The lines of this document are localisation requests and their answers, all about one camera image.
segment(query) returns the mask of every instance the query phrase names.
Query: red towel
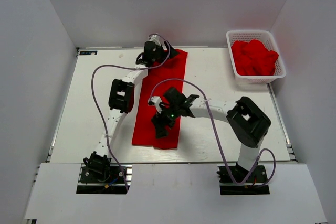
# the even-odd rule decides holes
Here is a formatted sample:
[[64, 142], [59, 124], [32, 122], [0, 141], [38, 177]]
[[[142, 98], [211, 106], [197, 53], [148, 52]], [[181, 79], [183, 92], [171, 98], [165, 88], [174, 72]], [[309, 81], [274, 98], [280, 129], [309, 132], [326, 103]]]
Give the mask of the red towel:
[[[175, 126], [169, 131], [169, 135], [156, 139], [155, 127], [152, 123], [152, 117], [156, 113], [156, 108], [148, 106], [148, 99], [152, 92], [152, 89], [160, 81], [169, 78], [184, 79], [185, 64], [187, 60], [187, 52], [176, 49], [179, 54], [173, 59], [166, 61], [166, 63], [156, 69], [149, 70], [148, 76], [143, 79], [139, 108], [135, 122], [135, 128], [133, 133], [133, 145], [153, 146], [160, 149], [172, 149], [177, 148], [179, 133], [180, 133], [180, 118], [176, 120]], [[176, 87], [182, 92], [182, 81], [168, 81], [155, 89], [154, 95], [160, 96], [163, 102], [167, 102], [162, 96], [163, 93], [171, 86]]]
[[241, 76], [272, 76], [279, 55], [268, 51], [258, 40], [236, 41], [231, 47], [238, 74]]

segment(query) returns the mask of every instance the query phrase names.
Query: plastic basket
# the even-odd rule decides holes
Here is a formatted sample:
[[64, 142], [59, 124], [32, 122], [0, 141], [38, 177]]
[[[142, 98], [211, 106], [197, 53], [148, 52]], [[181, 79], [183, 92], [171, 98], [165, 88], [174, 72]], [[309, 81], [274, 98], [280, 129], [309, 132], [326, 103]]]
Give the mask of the plastic basket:
[[[228, 31], [226, 33], [226, 39], [227, 39], [227, 44], [229, 47], [233, 71], [235, 73], [235, 79], [237, 82], [239, 83], [270, 83], [278, 78], [283, 78], [286, 76], [286, 70], [284, 67], [284, 63], [281, 59], [279, 49], [270, 32], [262, 31], [262, 30], [233, 30], [233, 31]], [[231, 46], [237, 40], [250, 42], [253, 39], [257, 39], [261, 41], [268, 50], [273, 50], [279, 54], [279, 58], [275, 63], [275, 73], [273, 76], [241, 76], [240, 74], [237, 73]]]

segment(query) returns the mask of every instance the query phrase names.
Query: white tabletop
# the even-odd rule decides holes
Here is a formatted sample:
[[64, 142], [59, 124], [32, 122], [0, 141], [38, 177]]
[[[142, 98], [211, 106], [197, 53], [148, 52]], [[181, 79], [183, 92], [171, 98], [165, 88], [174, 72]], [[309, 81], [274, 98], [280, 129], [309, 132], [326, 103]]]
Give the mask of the white tabletop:
[[[185, 80], [198, 85], [208, 98], [222, 101], [237, 101], [242, 96], [250, 97], [271, 119], [272, 125], [261, 148], [271, 149], [278, 161], [290, 160], [284, 133], [278, 122], [270, 93], [265, 84], [239, 86], [234, 80], [227, 48], [181, 48], [188, 52]], [[134, 67], [136, 56], [143, 49], [99, 50], [97, 55], [78, 56], [65, 109], [61, 118], [52, 163], [82, 163], [98, 144], [103, 132], [99, 113], [91, 96], [90, 80], [94, 69], [102, 64]], [[98, 102], [107, 118], [108, 97], [112, 80], [121, 79], [129, 71], [117, 68], [100, 69], [95, 78]], [[122, 163], [146, 162], [221, 162], [221, 156], [209, 119], [181, 118], [179, 146], [176, 150], [158, 150], [153, 147], [131, 144], [141, 85], [135, 89], [133, 110], [127, 115], [111, 147]], [[198, 94], [193, 87], [183, 84], [186, 96]], [[238, 159], [240, 142], [230, 125], [216, 121], [219, 137], [226, 158]], [[263, 154], [262, 161], [270, 161]]]
[[[41, 164], [25, 219], [38, 224], [324, 223], [305, 164], [279, 164], [270, 195], [219, 191], [216, 164], [135, 164], [126, 195], [76, 194], [80, 164]], [[272, 165], [265, 165], [267, 174]]]

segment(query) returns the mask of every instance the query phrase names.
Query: black bracket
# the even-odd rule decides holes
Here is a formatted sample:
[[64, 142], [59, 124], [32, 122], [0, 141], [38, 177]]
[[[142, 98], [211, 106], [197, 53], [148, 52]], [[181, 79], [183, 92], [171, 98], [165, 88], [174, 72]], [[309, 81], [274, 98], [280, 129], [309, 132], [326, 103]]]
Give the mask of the black bracket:
[[114, 79], [109, 98], [110, 109], [120, 110], [120, 113], [131, 112], [134, 105], [134, 89], [134, 83]]
[[110, 163], [111, 159], [97, 155], [97, 152], [93, 152], [90, 158], [83, 159], [84, 164], [86, 165], [86, 171], [88, 174], [91, 174], [96, 179], [104, 180], [110, 173]]
[[190, 106], [193, 101], [200, 96], [192, 94], [187, 98], [175, 87], [170, 87], [164, 92], [163, 97], [166, 98], [169, 104], [160, 104], [162, 109], [161, 113], [156, 112], [152, 118], [152, 123], [155, 126], [156, 138], [168, 136], [169, 132], [166, 127], [171, 129], [175, 125], [176, 119], [180, 116], [190, 116], [194, 118], [193, 113], [190, 111]]
[[226, 118], [239, 141], [250, 148], [258, 147], [271, 125], [271, 120], [249, 97], [237, 101]]
[[[169, 42], [165, 41], [164, 44], [166, 48], [170, 49], [169, 59], [172, 59], [179, 54]], [[151, 67], [155, 62], [162, 63], [167, 56], [168, 52], [165, 52], [162, 46], [157, 45], [153, 41], [146, 41], [143, 47], [143, 53], [138, 55], [135, 63]]]
[[[242, 181], [247, 175], [248, 171], [240, 167], [238, 164], [235, 166], [229, 166], [232, 175], [236, 181]], [[263, 165], [258, 165], [256, 169], [251, 173], [246, 183], [249, 185], [236, 186], [233, 184], [225, 166], [219, 166], [219, 189], [220, 195], [265, 195], [269, 194], [268, 185], [259, 187], [258, 185], [263, 184], [267, 181], [267, 174], [265, 167]]]

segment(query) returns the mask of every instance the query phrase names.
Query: purple cable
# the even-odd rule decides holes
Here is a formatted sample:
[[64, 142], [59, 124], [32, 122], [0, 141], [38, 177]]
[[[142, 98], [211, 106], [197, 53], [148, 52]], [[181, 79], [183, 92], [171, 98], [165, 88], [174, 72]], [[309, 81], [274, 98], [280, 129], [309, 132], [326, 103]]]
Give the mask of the purple cable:
[[210, 121], [211, 121], [211, 124], [212, 124], [212, 128], [214, 129], [214, 133], [215, 133], [215, 137], [216, 137], [216, 140], [217, 140], [217, 144], [218, 144], [218, 148], [219, 148], [219, 152], [222, 156], [222, 159], [223, 159], [223, 162], [224, 162], [224, 165], [225, 165], [225, 168], [227, 170], [227, 173], [229, 174], [232, 182], [234, 184], [236, 184], [237, 186], [242, 186], [246, 181], [247, 179], [249, 178], [249, 176], [251, 175], [251, 173], [255, 170], [255, 168], [257, 167], [258, 165], [258, 161], [260, 159], [260, 156], [261, 154], [264, 152], [264, 151], [268, 151], [272, 157], [273, 157], [273, 162], [274, 162], [274, 165], [273, 165], [273, 171], [272, 171], [272, 174], [271, 176], [268, 178], [268, 180], [266, 182], [264, 182], [263, 184], [259, 185], [259, 186], [256, 186], [256, 187], [261, 187], [261, 186], [264, 186], [266, 185], [268, 182], [270, 182], [270, 180], [273, 178], [274, 176], [274, 173], [275, 173], [275, 168], [276, 168], [276, 159], [275, 159], [275, 155], [274, 153], [270, 150], [270, 149], [267, 149], [267, 148], [264, 148], [260, 151], [258, 157], [256, 158], [256, 161], [254, 162], [251, 170], [247, 173], [246, 177], [243, 179], [243, 181], [241, 182], [237, 182], [235, 177], [233, 176], [230, 168], [229, 168], [229, 164], [227, 163], [227, 160], [225, 158], [225, 155], [224, 155], [224, 152], [223, 152], [223, 149], [222, 149], [222, 145], [220, 144], [220, 140], [219, 140], [219, 136], [218, 136], [218, 133], [217, 133], [217, 129], [216, 129], [216, 125], [215, 125], [215, 120], [214, 120], [214, 117], [212, 115], [212, 112], [211, 112], [211, 109], [210, 109], [210, 106], [209, 106], [209, 103], [208, 103], [208, 100], [207, 100], [207, 97], [205, 95], [205, 93], [198, 87], [196, 86], [195, 84], [189, 82], [189, 81], [186, 81], [186, 80], [182, 80], [182, 79], [178, 79], [178, 78], [172, 78], [172, 79], [166, 79], [166, 80], [163, 80], [161, 82], [159, 82], [157, 85], [155, 85], [155, 87], [153, 88], [152, 92], [151, 92], [151, 95], [150, 95], [150, 98], [149, 98], [149, 101], [152, 99], [153, 97], [153, 93], [155, 91], [155, 89], [162, 83], [164, 82], [167, 82], [167, 81], [183, 81], [185, 83], [188, 83], [189, 85], [195, 87], [203, 96], [204, 100], [205, 100], [205, 104], [206, 104], [206, 108], [208, 110], [208, 113], [209, 113], [209, 117], [210, 117]]
[[[157, 35], [157, 36], [159, 36], [160, 38], [162, 38], [162, 39], [167, 43], [167, 45], [169, 45], [169, 44], [168, 44], [168, 41], [167, 41], [165, 38], [163, 38], [160, 34], [150, 34], [149, 37], [151, 37], [152, 35]], [[93, 73], [92, 73], [92, 77], [91, 77], [91, 92], [92, 92], [92, 97], [93, 97], [94, 103], [95, 103], [95, 105], [96, 105], [96, 107], [97, 107], [97, 109], [98, 109], [98, 112], [99, 112], [100, 117], [101, 117], [101, 119], [102, 119], [102, 121], [103, 121], [103, 124], [104, 124], [104, 129], [105, 129], [105, 133], [106, 133], [106, 145], [107, 145], [107, 148], [109, 149], [109, 152], [110, 152], [112, 158], [115, 160], [115, 162], [117, 163], [117, 165], [118, 165], [119, 168], [120, 168], [120, 171], [121, 171], [121, 173], [122, 173], [122, 177], [123, 177], [124, 182], [125, 182], [126, 192], [128, 192], [128, 186], [127, 186], [126, 176], [125, 176], [125, 173], [124, 173], [124, 171], [123, 171], [123, 169], [122, 169], [122, 167], [121, 167], [120, 162], [117, 160], [117, 158], [116, 158], [116, 157], [114, 156], [114, 154], [112, 153], [112, 149], [111, 149], [110, 141], [109, 141], [109, 132], [108, 132], [108, 129], [107, 129], [107, 125], [106, 125], [106, 122], [105, 122], [103, 113], [101, 112], [101, 109], [100, 109], [99, 104], [98, 104], [98, 102], [97, 102], [96, 95], [95, 95], [95, 93], [94, 93], [94, 92], [95, 92], [95, 91], [94, 91], [95, 89], [94, 89], [94, 87], [93, 87], [94, 76], [96, 75], [96, 72], [97, 72], [99, 69], [104, 68], [104, 67], [121, 68], [121, 69], [126, 69], [126, 70], [146, 70], [146, 69], [155, 69], [155, 68], [159, 68], [160, 66], [162, 66], [162, 65], [169, 59], [169, 55], [170, 55], [170, 47], [169, 47], [169, 46], [168, 46], [167, 50], [168, 50], [167, 57], [164, 59], [164, 61], [163, 61], [161, 64], [159, 64], [159, 65], [157, 65], [157, 66], [155, 66], [155, 67], [149, 67], [149, 68], [147, 68], [147, 67], [146, 67], [146, 68], [128, 68], [128, 67], [122, 67], [122, 66], [117, 66], [117, 65], [106, 64], [106, 65], [101, 65], [101, 66], [97, 67], [97, 68], [93, 71]]]

